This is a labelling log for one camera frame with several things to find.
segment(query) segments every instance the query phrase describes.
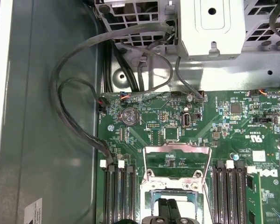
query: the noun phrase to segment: screw hole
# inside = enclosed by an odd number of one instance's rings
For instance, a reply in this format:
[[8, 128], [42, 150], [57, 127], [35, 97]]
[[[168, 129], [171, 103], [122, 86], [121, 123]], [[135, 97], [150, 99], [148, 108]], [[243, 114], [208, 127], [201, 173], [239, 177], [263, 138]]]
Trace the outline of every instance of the screw hole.
[[210, 8], [210, 9], [209, 9], [209, 14], [210, 14], [210, 15], [214, 15], [214, 14], [216, 14], [216, 12], [217, 12], [217, 11], [216, 11], [215, 8]]

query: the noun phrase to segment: mesh vent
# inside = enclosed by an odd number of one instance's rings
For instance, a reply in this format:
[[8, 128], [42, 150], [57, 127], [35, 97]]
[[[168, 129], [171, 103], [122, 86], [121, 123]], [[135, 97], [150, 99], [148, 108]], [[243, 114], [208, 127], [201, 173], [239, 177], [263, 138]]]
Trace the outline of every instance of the mesh vent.
[[251, 9], [251, 11], [248, 13], [248, 15], [267, 15], [270, 14], [274, 8], [275, 4], [271, 4], [271, 0], [259, 0], [255, 7]]
[[[157, 1], [153, 2], [134, 2], [126, 3], [124, 7], [110, 7], [110, 12], [104, 14], [111, 30], [118, 30], [126, 27], [136, 26], [143, 22], [159, 21], [159, 5]], [[127, 35], [128, 44], [133, 46], [147, 46], [154, 40], [161, 39], [161, 35]]]
[[[280, 22], [276, 23], [276, 27], [280, 32]], [[268, 23], [261, 24], [246, 41], [267, 41], [271, 36], [274, 35], [274, 32], [270, 29]]]

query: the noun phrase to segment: cable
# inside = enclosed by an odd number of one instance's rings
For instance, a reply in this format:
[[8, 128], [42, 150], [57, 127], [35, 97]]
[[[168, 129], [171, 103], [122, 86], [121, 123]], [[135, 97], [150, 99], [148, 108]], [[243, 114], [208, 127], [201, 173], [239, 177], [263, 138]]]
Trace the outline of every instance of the cable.
[[131, 69], [130, 65], [126, 62], [126, 60], [124, 59], [124, 57], [122, 56], [120, 51], [115, 46], [114, 42], [112, 43], [112, 48], [113, 48], [114, 56], [116, 57], [118, 64], [120, 65], [123, 73], [125, 74], [126, 80], [129, 83], [129, 86], [130, 86], [132, 92], [139, 92], [140, 90], [139, 90], [134, 72]]
[[280, 15], [280, 0], [278, 0], [278, 3], [275, 9], [273, 10], [272, 14], [270, 15], [270, 20], [269, 20], [269, 24], [272, 31], [280, 37], [280, 32], [276, 28], [276, 21], [279, 15]]
[[[163, 38], [160, 39], [160, 40], [154, 41], [154, 42], [152, 42], [146, 49], [147, 49], [147, 50], [152, 50], [152, 49], [154, 49], [155, 47], [159, 46], [159, 45], [161, 44], [161, 42], [164, 41], [164, 40], [166, 40], [166, 39], [167, 39], [167, 37], [163, 37]], [[146, 57], [146, 56], [147, 56], [147, 53], [144, 52], [144, 53], [142, 54], [142, 57]], [[144, 91], [144, 90], [145, 90], [145, 89], [144, 89], [143, 75], [142, 75], [142, 72], [143, 72], [142, 68], [143, 68], [144, 65], [145, 65], [144, 62], [139, 62], [138, 68], [137, 68], [137, 72], [138, 72], [138, 83], [139, 83], [139, 89], [140, 89], [140, 91]]]
[[175, 72], [176, 72], [176, 76], [178, 77], [178, 79], [194, 94], [194, 98], [196, 99], [196, 101], [198, 102], [203, 102], [204, 98], [203, 96], [194, 88], [192, 87], [189, 83], [187, 83], [183, 77], [181, 76], [181, 73], [179, 72], [179, 65], [181, 62], [181, 57], [178, 57], [175, 63]]
[[262, 90], [259, 90], [259, 92], [262, 94], [262, 95], [267, 95], [267, 93], [263, 92]]
[[100, 149], [102, 151], [102, 153], [106, 156], [107, 160], [109, 163], [112, 163], [113, 162], [113, 158], [111, 157], [111, 154], [110, 152], [108, 152], [106, 150], [106, 147], [107, 147], [107, 144], [105, 141], [95, 137], [95, 136], [92, 136], [90, 134], [88, 134], [86, 131], [84, 131], [84, 129], [73, 119], [73, 117], [70, 115], [70, 113], [67, 111], [67, 109], [65, 108], [64, 106], [64, 103], [62, 101], [62, 90], [64, 89], [65, 86], [67, 86], [69, 83], [71, 82], [78, 82], [78, 83], [81, 83], [81, 84], [84, 84], [84, 85], [87, 85], [90, 89], [91, 89], [91, 92], [94, 96], [94, 99], [98, 102], [98, 103], [101, 103], [99, 100], [98, 100], [98, 96], [95, 92], [95, 89], [94, 87], [92, 86], [91, 83], [89, 82], [86, 82], [85, 80], [82, 80], [80, 78], [67, 78], [65, 79], [63, 82], [61, 82], [61, 84], [59, 85], [59, 88], [58, 88], [58, 97], [59, 97], [59, 100], [60, 100], [60, 104], [61, 104], [61, 107], [66, 115], [66, 126], [72, 131], [74, 132], [78, 137], [82, 138], [82, 139], [85, 139], [86, 141], [88, 141], [92, 146], [94, 146], [95, 148], [97, 149]]
[[123, 98], [131, 98], [131, 97], [136, 97], [136, 96], [140, 96], [140, 95], [143, 95], [143, 94], [146, 94], [146, 93], [150, 93], [150, 92], [153, 92], [153, 91], [156, 91], [157, 89], [167, 85], [170, 83], [170, 81], [172, 80], [172, 77], [173, 77], [173, 68], [172, 68], [172, 65], [170, 63], [170, 61], [168, 61], [166, 58], [164, 58], [163, 56], [161, 55], [158, 55], [157, 53], [154, 53], [150, 50], [147, 50], [147, 49], [143, 49], [143, 48], [137, 48], [135, 46], [132, 46], [132, 45], [128, 45], [128, 44], [125, 44], [125, 43], [121, 43], [123, 46], [127, 47], [127, 48], [132, 48], [132, 49], [137, 49], [137, 50], [141, 50], [151, 56], [157, 56], [159, 58], [161, 58], [162, 60], [164, 60], [166, 62], [166, 64], [168, 65], [169, 67], [169, 70], [170, 70], [170, 75], [169, 75], [169, 78], [167, 79], [166, 82], [160, 84], [160, 85], [157, 85], [156, 87], [153, 87], [151, 88], [150, 90], [146, 90], [146, 91], [142, 91], [142, 92], [139, 92], [139, 93], [135, 93], [133, 95], [127, 95], [127, 96], [124, 96], [122, 97], [121, 99]]
[[164, 23], [147, 23], [147, 24], [140, 24], [132, 27], [128, 27], [125, 29], [115, 30], [108, 33], [99, 34], [97, 36], [91, 37], [88, 40], [82, 42], [81, 44], [77, 45], [71, 52], [63, 55], [60, 61], [55, 65], [51, 73], [51, 79], [49, 83], [49, 90], [50, 90], [50, 99], [53, 108], [56, 110], [59, 118], [62, 122], [77, 136], [86, 140], [91, 146], [95, 147], [96, 149], [100, 150], [104, 156], [106, 157], [106, 161], [108, 164], [113, 163], [113, 158], [111, 156], [111, 152], [104, 140], [100, 140], [98, 138], [92, 138], [86, 132], [81, 130], [77, 123], [75, 124], [71, 119], [68, 112], [66, 112], [63, 103], [61, 102], [61, 98], [58, 91], [58, 80], [59, 80], [59, 73], [62, 67], [66, 64], [66, 62], [73, 57], [76, 53], [82, 51], [83, 49], [87, 49], [95, 44], [100, 42], [110, 40], [115, 37], [128, 35], [128, 34], [135, 34], [135, 33], [144, 33], [144, 32], [165, 32], [165, 33], [172, 33], [173, 28]]
[[105, 41], [104, 45], [104, 92], [113, 92], [111, 81], [111, 65], [112, 65], [112, 41]]

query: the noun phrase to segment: green circuit board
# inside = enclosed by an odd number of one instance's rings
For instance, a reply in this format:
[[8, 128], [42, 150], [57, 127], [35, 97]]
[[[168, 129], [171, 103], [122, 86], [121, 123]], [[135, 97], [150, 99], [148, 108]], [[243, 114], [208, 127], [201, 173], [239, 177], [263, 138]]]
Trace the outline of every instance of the green circuit board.
[[[179, 179], [192, 177], [196, 170], [203, 172], [208, 155], [180, 150], [178, 144], [187, 143], [212, 149], [205, 180], [212, 214], [216, 203], [212, 196], [216, 194], [214, 167], [218, 161], [225, 163], [238, 155], [238, 161], [245, 166], [244, 182], [239, 186], [241, 191], [244, 188], [245, 223], [280, 224], [280, 91], [271, 91], [268, 95], [255, 91], [205, 92], [202, 104], [189, 102], [187, 95], [178, 92], [149, 93], [124, 100], [120, 100], [119, 93], [102, 97], [110, 106], [99, 113], [98, 137], [107, 142], [114, 157], [114, 169], [118, 161], [124, 160], [127, 174], [124, 176], [124, 171], [108, 174], [107, 169], [100, 167], [104, 157], [98, 154], [97, 223], [109, 224], [123, 218], [141, 223], [144, 214], [151, 215], [149, 198], [157, 193], [146, 195], [146, 211], [141, 211], [140, 205], [140, 185], [145, 174], [144, 147], [176, 145], [169, 153], [147, 155], [146, 166], [155, 176]], [[139, 112], [137, 124], [123, 122], [123, 111], [127, 108], [133, 108], [133, 113]], [[187, 125], [185, 114], [189, 114]], [[249, 173], [247, 167], [255, 171]], [[195, 197], [198, 209], [191, 218], [201, 224], [208, 223], [205, 197]]]

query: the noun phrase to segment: gray metal side panel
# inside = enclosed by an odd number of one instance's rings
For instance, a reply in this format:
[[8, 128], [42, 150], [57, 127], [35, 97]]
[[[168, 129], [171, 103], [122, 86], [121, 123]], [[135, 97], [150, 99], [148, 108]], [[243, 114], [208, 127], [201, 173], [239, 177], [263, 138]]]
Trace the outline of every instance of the gray metal side panel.
[[[64, 53], [97, 32], [80, 0], [14, 0], [0, 149], [0, 224], [22, 224], [25, 207], [39, 198], [43, 224], [94, 220], [95, 153], [52, 110], [49, 76]], [[64, 67], [62, 78], [82, 77], [99, 91], [97, 61], [97, 47], [85, 50]], [[64, 92], [72, 115], [95, 133], [90, 91], [74, 86]]]

